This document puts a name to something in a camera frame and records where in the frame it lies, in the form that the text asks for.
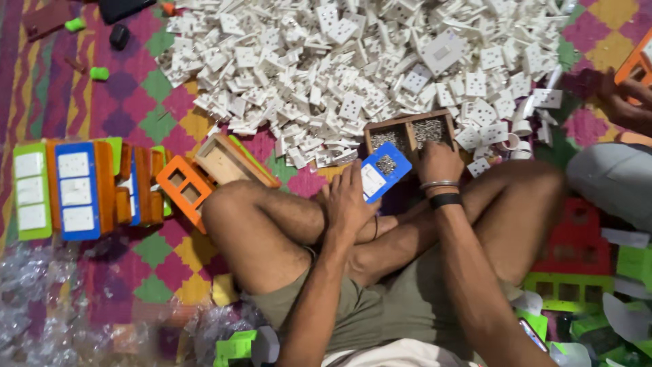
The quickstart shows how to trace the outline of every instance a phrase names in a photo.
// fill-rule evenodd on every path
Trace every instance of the bare leg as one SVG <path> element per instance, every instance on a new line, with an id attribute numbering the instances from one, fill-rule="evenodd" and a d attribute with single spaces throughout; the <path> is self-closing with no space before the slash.
<path id="1" fill-rule="evenodd" d="M 501 278 L 514 281 L 527 272 L 552 225 L 553 207 L 562 197 L 563 186 L 563 176 L 544 163 L 512 161 L 484 173 L 463 192 L 469 221 L 481 226 L 478 236 L 490 260 L 497 261 Z M 494 202 L 501 209 L 487 210 Z M 317 203 L 251 182 L 230 183 L 217 190 L 204 205 L 203 219 L 240 285 L 252 294 L 269 293 L 297 279 L 310 266 L 310 255 L 296 243 L 317 242 L 325 228 Z M 491 231 L 496 223 L 503 236 Z M 375 223 L 369 227 L 362 237 L 373 236 Z M 507 233 L 514 235 L 513 240 L 503 241 Z M 361 285 L 373 284 L 411 262 L 436 239 L 431 213 L 425 210 L 377 240 L 355 246 L 348 276 Z M 522 263 L 515 266 L 517 270 L 510 270 L 512 260 Z"/>

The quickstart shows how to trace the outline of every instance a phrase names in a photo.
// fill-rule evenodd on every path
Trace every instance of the white shirt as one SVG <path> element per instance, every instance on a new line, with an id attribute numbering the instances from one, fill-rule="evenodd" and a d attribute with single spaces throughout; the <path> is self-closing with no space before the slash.
<path id="1" fill-rule="evenodd" d="M 477 367 L 436 345 L 401 339 L 383 347 L 327 355 L 321 367 Z"/>

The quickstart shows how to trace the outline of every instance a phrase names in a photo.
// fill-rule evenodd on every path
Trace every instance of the white plastic scrap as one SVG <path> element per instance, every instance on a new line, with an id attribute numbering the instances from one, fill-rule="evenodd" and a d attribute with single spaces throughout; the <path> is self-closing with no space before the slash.
<path id="1" fill-rule="evenodd" d="M 485 128 L 532 115 L 513 99 L 557 66 L 567 17 L 551 4 L 176 0 L 185 11 L 167 30 L 178 37 L 156 62 L 173 87 L 196 76 L 195 105 L 234 133 L 269 124 L 276 156 L 297 168 L 347 163 L 367 123 L 436 108 L 449 108 L 463 148 L 484 159 L 506 132 Z M 557 107 L 560 92 L 542 90 L 534 107 Z"/>

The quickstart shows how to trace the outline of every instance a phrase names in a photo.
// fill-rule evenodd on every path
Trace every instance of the person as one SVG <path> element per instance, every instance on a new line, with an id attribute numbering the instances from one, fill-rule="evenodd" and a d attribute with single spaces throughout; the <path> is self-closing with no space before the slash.
<path id="1" fill-rule="evenodd" d="M 609 120 L 652 137 L 652 90 L 630 78 L 619 85 L 609 68 L 601 77 L 598 98 Z M 640 104 L 627 101 L 634 97 Z M 566 168 L 570 186 L 605 212 L 652 232 L 652 148 L 605 143 L 577 153 Z"/>
<path id="2" fill-rule="evenodd" d="M 421 182 L 457 182 L 463 169 L 448 146 L 426 142 Z M 276 366 L 468 366 L 475 351 L 489 366 L 554 367 L 508 298 L 565 191 L 550 165 L 508 161 L 461 192 L 429 187 L 434 209 L 424 201 L 375 219 L 358 160 L 324 186 L 321 204 L 236 181 L 211 194 L 202 218 L 278 331 Z"/>

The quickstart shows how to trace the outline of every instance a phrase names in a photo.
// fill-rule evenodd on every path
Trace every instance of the olive green shorts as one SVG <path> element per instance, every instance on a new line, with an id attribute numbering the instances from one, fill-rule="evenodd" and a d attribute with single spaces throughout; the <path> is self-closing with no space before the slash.
<path id="1" fill-rule="evenodd" d="M 441 251 L 436 245 L 388 284 L 364 288 L 345 276 L 327 352 L 362 349 L 410 338 L 448 349 L 463 360 L 472 360 L 473 352 L 446 292 L 442 269 Z M 252 296 L 281 338 L 288 313 L 309 271 L 277 291 Z M 511 286 L 503 288 L 504 293 L 515 291 Z"/>

